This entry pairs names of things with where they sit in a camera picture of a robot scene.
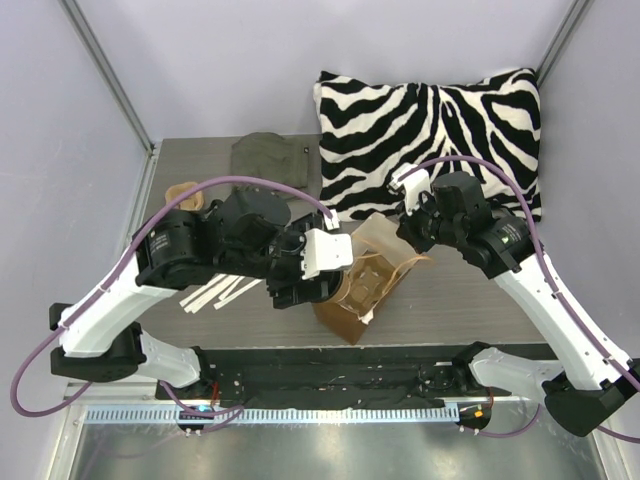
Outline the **brown paper bag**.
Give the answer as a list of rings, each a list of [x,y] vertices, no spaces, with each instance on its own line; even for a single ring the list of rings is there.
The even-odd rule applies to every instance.
[[[350,345],[358,343],[375,313],[417,263],[429,256],[416,253],[396,236],[397,225],[372,214],[352,233],[354,263],[343,272],[336,293],[312,305],[319,323]]]

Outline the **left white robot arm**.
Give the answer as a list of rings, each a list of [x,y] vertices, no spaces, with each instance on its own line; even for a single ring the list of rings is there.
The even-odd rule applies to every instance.
[[[217,274],[263,280],[276,309],[320,303],[339,289],[354,261],[351,238],[336,219],[311,213],[292,220],[271,192],[239,190],[206,212],[170,210],[137,247],[115,281],[96,287],[50,354],[54,375],[107,383],[138,374],[205,397],[216,380],[204,352],[153,338],[138,318],[160,301]]]

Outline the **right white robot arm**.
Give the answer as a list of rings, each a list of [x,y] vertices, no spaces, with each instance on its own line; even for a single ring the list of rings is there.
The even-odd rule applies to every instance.
[[[456,249],[524,311],[555,357],[531,360],[483,342],[453,360],[451,380],[465,395],[493,387],[546,408],[569,433],[585,437],[636,393],[639,363],[612,342],[566,288],[527,222],[484,198],[480,182],[456,171],[430,180],[424,170],[393,175],[403,192],[398,237],[417,252]]]

